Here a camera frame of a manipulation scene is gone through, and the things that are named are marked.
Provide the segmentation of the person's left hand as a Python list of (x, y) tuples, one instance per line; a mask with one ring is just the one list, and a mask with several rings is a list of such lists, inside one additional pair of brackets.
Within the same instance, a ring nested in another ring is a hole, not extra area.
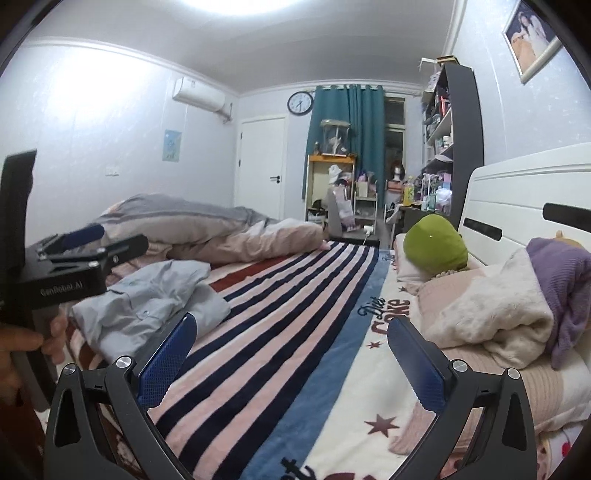
[(20, 376), (13, 365), (13, 352), (40, 350), (54, 365), (65, 361), (65, 340), (68, 319), (62, 310), (50, 322), (51, 335), (44, 339), (40, 333), (16, 326), (1, 326), (1, 402), (14, 405), (22, 386)]

